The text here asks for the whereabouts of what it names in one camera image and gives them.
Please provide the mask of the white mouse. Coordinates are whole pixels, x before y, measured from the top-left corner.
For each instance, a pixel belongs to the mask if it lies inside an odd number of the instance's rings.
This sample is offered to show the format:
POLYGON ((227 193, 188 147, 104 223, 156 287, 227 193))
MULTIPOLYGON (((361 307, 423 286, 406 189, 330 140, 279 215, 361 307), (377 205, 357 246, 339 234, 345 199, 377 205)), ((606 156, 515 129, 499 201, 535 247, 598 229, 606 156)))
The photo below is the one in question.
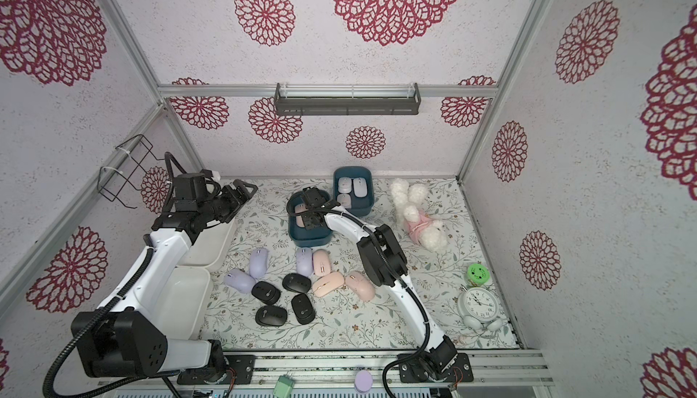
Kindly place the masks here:
POLYGON ((352 207, 350 194, 338 194, 337 201, 342 207, 346 209, 351 209, 352 207))
POLYGON ((350 194, 350 192, 352 191, 352 187, 352 178, 347 178, 346 176, 343 176, 342 178, 338 179, 337 191, 339 192, 339 194, 350 194))
POLYGON ((368 182, 366 178, 353 178, 353 194, 356 198, 368 196, 368 182))

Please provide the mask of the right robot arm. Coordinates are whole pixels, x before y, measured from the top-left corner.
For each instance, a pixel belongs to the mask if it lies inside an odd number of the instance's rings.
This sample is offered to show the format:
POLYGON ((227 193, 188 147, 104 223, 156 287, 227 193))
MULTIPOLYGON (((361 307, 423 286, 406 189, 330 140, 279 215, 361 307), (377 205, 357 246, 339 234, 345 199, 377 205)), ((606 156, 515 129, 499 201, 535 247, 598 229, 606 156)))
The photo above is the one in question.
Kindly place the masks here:
POLYGON ((317 187, 305 187, 290 196, 286 211, 291 218, 301 218, 307 229, 323 227, 353 242, 365 274, 376 287, 385 287, 400 309, 405 324, 416 338, 417 349, 383 369, 413 365, 428 378, 443 381, 455 365, 455 344, 443 332, 417 294, 408 274, 408 261, 391 227, 374 226, 350 213, 338 201, 326 198, 317 187))

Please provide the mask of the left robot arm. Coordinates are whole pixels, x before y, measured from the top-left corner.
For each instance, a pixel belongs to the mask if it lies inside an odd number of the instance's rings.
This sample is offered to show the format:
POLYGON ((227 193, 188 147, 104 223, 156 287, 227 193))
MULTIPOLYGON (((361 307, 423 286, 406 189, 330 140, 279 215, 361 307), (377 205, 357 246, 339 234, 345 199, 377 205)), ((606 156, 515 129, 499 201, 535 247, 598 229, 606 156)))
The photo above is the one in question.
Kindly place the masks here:
POLYGON ((186 171, 170 152, 163 160, 170 187, 161 214, 143 237, 143 251, 98 308, 74 318, 73 337, 48 369, 43 396, 59 396, 56 378, 72 352, 78 352, 88 376, 110 379, 86 391, 86 397, 156 378, 178 396, 171 380, 176 374, 213 383, 230 371, 219 341, 169 337, 152 322, 152 313, 172 272, 201 234, 232 222, 259 187, 240 179, 223 186, 210 170, 186 171))

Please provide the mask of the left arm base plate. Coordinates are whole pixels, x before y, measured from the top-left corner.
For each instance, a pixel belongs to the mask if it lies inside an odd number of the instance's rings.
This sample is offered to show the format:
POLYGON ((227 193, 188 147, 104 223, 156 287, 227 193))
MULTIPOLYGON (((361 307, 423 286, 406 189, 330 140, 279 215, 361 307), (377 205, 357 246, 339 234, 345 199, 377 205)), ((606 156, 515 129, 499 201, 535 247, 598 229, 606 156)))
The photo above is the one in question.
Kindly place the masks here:
POLYGON ((188 369, 178 375, 177 385, 249 385, 255 356, 232 354, 218 358, 205 367, 188 369))

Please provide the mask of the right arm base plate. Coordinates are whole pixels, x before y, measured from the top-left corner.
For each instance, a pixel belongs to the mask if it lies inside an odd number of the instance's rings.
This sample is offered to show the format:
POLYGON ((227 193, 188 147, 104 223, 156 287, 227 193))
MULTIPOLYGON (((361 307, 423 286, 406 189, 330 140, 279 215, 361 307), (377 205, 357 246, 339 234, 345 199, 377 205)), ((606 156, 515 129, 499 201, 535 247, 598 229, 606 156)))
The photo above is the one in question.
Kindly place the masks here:
POLYGON ((472 383, 474 374, 468 355, 457 356, 443 367, 428 358, 407 361, 408 354, 399 354, 399 378, 401 383, 472 383))

